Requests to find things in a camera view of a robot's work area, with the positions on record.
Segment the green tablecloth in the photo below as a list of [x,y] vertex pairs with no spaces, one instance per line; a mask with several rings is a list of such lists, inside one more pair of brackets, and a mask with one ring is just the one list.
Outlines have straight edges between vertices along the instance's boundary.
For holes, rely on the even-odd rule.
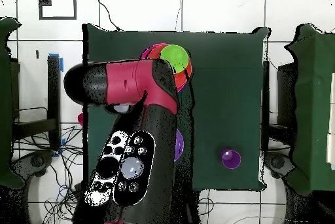
[[12,159],[12,78],[10,76],[9,49],[7,40],[12,31],[20,24],[13,18],[0,18],[0,91],[2,107],[0,108],[0,185],[19,188],[23,180],[10,171]]
[[297,165],[286,178],[298,193],[335,191],[335,171],[326,162],[330,91],[335,72],[335,35],[313,26],[297,27],[294,41],[286,46],[298,64],[295,84],[297,137],[292,154]]
[[[194,74],[179,93],[177,128],[185,148],[175,163],[177,171],[185,178],[193,175],[193,188],[197,190],[259,191],[263,188],[258,180],[262,49],[267,34],[267,28],[258,28],[254,34],[108,32],[88,25],[88,55],[90,62],[106,62],[139,58],[156,43],[187,49]],[[89,107],[88,113],[91,173],[116,116],[102,107]],[[224,147],[240,152],[240,167],[229,170],[222,165],[220,151]]]

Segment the black control panel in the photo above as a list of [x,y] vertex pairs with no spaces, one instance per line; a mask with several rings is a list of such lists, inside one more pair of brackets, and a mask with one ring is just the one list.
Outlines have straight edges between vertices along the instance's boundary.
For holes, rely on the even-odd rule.
[[154,150],[154,138],[146,131],[138,131],[128,140],[113,193],[118,206],[133,206],[145,196]]

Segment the white tile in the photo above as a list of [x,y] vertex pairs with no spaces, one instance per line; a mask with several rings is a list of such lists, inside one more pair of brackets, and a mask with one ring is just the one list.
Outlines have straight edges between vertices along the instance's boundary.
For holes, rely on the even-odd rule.
[[[214,203],[259,203],[260,193],[258,191],[216,191],[211,189],[209,199]],[[207,198],[208,190],[200,193],[200,199]]]
[[[82,42],[26,42],[19,41],[20,70],[20,109],[48,106],[48,55],[56,53],[63,58],[63,70],[60,72],[61,122],[77,122],[82,106],[72,101],[64,90],[63,78],[66,72],[82,63]],[[21,111],[21,121],[33,121],[46,118],[43,109]]]
[[330,104],[329,115],[329,132],[335,134],[335,103]]
[[327,162],[335,164],[335,135],[327,135]]
[[184,31],[250,33],[264,25],[264,0],[184,0]]
[[[72,224],[70,220],[60,219],[58,216],[54,217],[52,208],[56,208],[55,204],[29,203],[28,210],[31,224],[42,224],[43,221],[48,222],[48,224]],[[65,208],[63,209],[63,216],[71,218],[71,214]]]
[[[180,0],[100,0],[112,22],[125,31],[175,31]],[[115,30],[105,7],[100,7],[101,27]],[[178,28],[181,13],[179,12]]]
[[285,212],[286,205],[262,205],[260,224],[284,224]]
[[209,224],[259,224],[259,205],[216,204]]
[[335,103],[335,73],[332,74],[332,87],[330,91],[330,102]]
[[10,57],[17,58],[18,57],[18,49],[16,47],[17,42],[9,41],[7,42],[7,47],[10,50]]
[[292,41],[296,27],[311,23],[322,31],[335,28],[334,0],[266,0],[266,25],[272,29],[269,41]]
[[[68,128],[70,126],[62,125],[62,128]],[[70,133],[68,132],[65,134],[68,130],[62,130],[62,138],[67,139],[68,135]],[[79,130],[74,130],[69,137],[71,139]],[[82,148],[82,132],[79,132],[77,136],[75,136],[71,141],[66,143],[66,145],[70,148],[78,147]],[[22,145],[20,143],[21,147],[27,147],[30,149],[37,149],[34,146],[29,145]],[[70,170],[70,173],[73,178],[72,187],[74,187],[77,183],[82,181],[82,155],[71,155],[70,151],[64,150],[63,156],[65,157],[64,161],[66,162],[66,165],[68,169]],[[62,157],[53,157],[51,165],[54,167],[55,171],[57,172],[57,180],[60,183],[60,185],[67,185],[69,186],[69,175],[66,173],[65,166],[62,160]],[[60,186],[57,184],[56,181],[56,173],[53,171],[52,167],[49,166],[46,169],[46,174],[42,177],[34,177],[31,180],[30,188],[29,188],[29,194],[28,194],[28,200],[30,202],[44,202],[46,200],[49,201],[60,201],[61,198],[58,197]]]
[[[284,46],[287,43],[268,43],[270,111],[278,112],[277,68],[293,62],[293,57]],[[270,123],[277,122],[277,114],[270,113]]]
[[0,17],[16,18],[16,0],[0,0]]
[[76,20],[40,20],[39,0],[18,0],[18,21],[22,24],[19,40],[82,39],[82,24],[99,24],[98,1],[77,0]]
[[207,224],[208,221],[208,215],[209,211],[213,208],[213,205],[207,205],[207,204],[199,204],[199,217],[200,217],[200,223],[201,224]]
[[264,167],[263,182],[266,184],[266,188],[261,192],[262,203],[286,203],[286,191],[283,181],[273,178],[267,167]]

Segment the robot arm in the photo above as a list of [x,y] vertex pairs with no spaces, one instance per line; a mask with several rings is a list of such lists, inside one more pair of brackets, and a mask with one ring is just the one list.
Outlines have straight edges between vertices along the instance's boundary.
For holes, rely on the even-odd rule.
[[78,65],[66,74],[64,86],[77,103],[139,104],[119,115],[73,224],[103,224],[107,212],[123,224],[169,224],[178,110],[170,65],[163,60]]

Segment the metal stand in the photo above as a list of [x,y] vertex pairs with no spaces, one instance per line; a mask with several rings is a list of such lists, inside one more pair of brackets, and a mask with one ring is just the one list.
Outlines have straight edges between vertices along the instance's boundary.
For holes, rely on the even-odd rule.
[[[19,119],[19,72],[17,59],[10,59],[12,73],[13,119]],[[48,132],[50,148],[57,151],[60,146],[60,61],[57,56],[48,56],[48,112],[47,119],[31,122],[15,122],[13,139],[20,140]]]

